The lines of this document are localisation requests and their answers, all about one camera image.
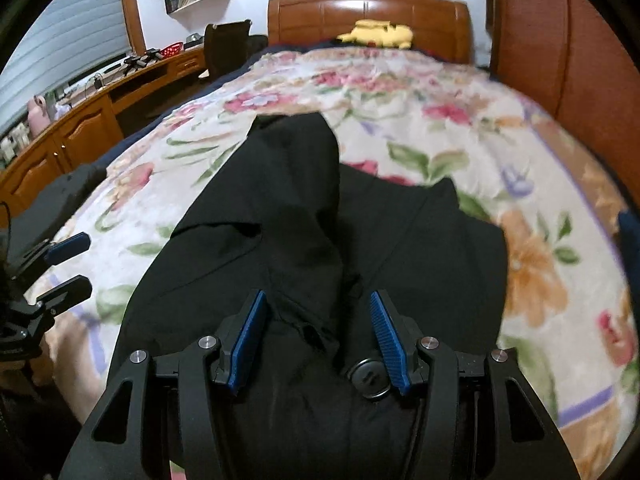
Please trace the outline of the floral bed blanket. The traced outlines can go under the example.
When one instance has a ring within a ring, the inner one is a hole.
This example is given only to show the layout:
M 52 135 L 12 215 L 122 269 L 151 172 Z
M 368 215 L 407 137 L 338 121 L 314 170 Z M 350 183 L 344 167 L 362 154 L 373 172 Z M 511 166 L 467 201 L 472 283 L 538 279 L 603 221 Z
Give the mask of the floral bed blanket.
M 104 159 L 100 183 L 61 229 L 88 252 L 34 292 L 74 274 L 89 299 L 47 336 L 53 381 L 79 420 L 120 352 L 166 353 L 221 317 L 204 290 L 201 243 L 183 218 L 228 219 L 233 203 L 275 200 L 279 170 L 326 162 L 342 182 L 326 262 L 297 271 L 228 267 L 238 292 L 266 285 L 308 318 L 278 312 L 260 361 L 293 362 L 270 393 L 239 408 L 259 455 L 296 474 L 343 477 L 358 457 L 375 477 L 405 452 L 411 412 L 397 394 L 369 401 L 348 381 L 378 355 L 369 292 L 450 347 L 513 347 L 578 474 L 612 464 L 639 411 L 636 321 L 606 173 L 536 103 L 474 68 L 416 51 L 336 48 L 259 53 Z

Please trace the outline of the dark wooden chair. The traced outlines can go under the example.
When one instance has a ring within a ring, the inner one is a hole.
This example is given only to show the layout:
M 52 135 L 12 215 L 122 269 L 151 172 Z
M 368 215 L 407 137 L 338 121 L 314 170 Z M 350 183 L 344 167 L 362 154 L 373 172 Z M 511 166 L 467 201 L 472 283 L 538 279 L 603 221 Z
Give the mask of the dark wooden chair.
M 215 80 L 237 70 L 255 53 L 268 47 L 266 35 L 252 35 L 253 22 L 208 24 L 203 51 L 208 76 Z

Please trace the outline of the red basket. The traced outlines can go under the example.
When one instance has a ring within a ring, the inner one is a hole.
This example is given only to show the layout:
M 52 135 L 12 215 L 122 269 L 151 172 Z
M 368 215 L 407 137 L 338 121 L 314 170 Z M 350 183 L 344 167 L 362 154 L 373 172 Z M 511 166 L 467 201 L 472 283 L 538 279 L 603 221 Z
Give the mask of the red basket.
M 172 58 L 173 56 L 176 56 L 182 53 L 183 50 L 184 50 L 184 45 L 181 41 L 179 41 L 179 42 L 175 42 L 174 44 L 170 44 L 167 47 L 164 47 L 162 50 L 160 50 L 160 54 L 162 55 L 163 58 Z

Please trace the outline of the pink bottle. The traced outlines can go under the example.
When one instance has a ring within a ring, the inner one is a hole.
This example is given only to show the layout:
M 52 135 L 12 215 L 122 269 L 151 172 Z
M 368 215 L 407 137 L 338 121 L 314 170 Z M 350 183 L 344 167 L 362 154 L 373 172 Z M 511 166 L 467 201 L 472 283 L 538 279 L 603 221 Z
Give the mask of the pink bottle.
M 27 102 L 27 122 L 34 139 L 51 125 L 47 103 L 43 96 L 33 96 Z

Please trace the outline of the wooden desk with cabinets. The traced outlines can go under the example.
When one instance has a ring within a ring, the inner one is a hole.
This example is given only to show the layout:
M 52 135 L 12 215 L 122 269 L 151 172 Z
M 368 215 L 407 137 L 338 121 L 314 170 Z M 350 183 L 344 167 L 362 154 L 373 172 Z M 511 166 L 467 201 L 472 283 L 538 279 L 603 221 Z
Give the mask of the wooden desk with cabinets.
M 198 88 L 201 47 L 142 68 L 93 93 L 9 163 L 1 173 L 1 224 L 27 209 L 57 177 L 91 164 Z

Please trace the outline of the yellow plush toy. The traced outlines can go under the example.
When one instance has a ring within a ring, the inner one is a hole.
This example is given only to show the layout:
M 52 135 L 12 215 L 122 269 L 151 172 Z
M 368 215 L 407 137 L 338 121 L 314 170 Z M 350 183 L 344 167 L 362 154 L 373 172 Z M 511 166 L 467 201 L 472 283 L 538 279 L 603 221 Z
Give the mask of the yellow plush toy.
M 413 31 L 407 25 L 393 24 L 390 21 L 359 20 L 350 32 L 338 35 L 336 39 L 368 47 L 406 50 L 412 46 Z

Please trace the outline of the louvered wooden wardrobe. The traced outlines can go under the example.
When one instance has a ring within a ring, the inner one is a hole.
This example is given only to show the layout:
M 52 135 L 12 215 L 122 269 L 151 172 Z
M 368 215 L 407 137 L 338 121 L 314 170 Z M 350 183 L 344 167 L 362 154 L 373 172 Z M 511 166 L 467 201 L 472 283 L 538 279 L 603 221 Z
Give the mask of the louvered wooden wardrobe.
M 588 0 L 494 0 L 490 69 L 639 198 L 639 71 Z

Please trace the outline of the folded navy blue garment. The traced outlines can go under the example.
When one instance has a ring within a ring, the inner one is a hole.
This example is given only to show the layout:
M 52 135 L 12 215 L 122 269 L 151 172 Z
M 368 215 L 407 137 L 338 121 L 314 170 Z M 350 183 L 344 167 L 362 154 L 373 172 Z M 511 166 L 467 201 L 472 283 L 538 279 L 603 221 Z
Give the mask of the folded navy blue garment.
M 639 309 L 640 292 L 640 226 L 639 219 L 631 211 L 618 214 L 618 232 L 620 232 L 620 253 L 629 282 L 632 304 Z

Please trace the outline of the black double-breasted coat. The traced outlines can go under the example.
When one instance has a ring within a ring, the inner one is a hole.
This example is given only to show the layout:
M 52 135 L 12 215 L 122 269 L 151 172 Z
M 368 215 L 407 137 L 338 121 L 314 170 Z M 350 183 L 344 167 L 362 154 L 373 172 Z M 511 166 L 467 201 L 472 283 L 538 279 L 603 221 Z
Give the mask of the black double-breasted coat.
M 367 400 L 349 379 L 376 359 L 372 292 L 451 349 L 494 348 L 506 304 L 503 230 L 465 214 L 454 184 L 383 180 L 341 164 L 318 114 L 258 118 L 132 295 L 112 357 L 178 352 L 259 289 L 269 310 L 247 389 L 212 406 L 226 474 L 400 479 L 418 404 Z

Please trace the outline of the grey window blind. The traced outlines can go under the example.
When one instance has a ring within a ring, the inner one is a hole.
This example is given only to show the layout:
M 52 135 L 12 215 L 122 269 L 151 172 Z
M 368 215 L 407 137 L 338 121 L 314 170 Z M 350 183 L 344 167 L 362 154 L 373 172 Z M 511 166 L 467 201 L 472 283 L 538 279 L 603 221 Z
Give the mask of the grey window blind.
M 122 0 L 53 0 L 1 72 L 1 130 L 27 102 L 130 50 Z

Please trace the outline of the dark grey folded garment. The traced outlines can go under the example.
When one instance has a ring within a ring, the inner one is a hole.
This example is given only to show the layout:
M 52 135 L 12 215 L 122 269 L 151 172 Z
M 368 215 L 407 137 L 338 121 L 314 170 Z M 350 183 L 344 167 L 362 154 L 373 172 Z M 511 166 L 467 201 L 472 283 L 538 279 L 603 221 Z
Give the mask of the dark grey folded garment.
M 1 231 L 1 248 L 9 245 L 6 262 L 17 260 L 44 240 L 52 240 L 94 189 L 105 180 L 106 167 L 97 162 L 62 174 L 44 188 L 32 204 Z

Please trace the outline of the wooden bed headboard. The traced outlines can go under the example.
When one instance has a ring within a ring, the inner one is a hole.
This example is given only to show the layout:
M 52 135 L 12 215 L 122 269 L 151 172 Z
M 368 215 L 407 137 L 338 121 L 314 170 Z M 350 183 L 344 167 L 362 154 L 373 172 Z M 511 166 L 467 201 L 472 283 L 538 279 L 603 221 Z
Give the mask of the wooden bed headboard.
M 356 21 L 409 26 L 412 46 L 447 62 L 473 63 L 468 6 L 454 0 L 269 0 L 268 42 L 310 46 L 350 32 Z

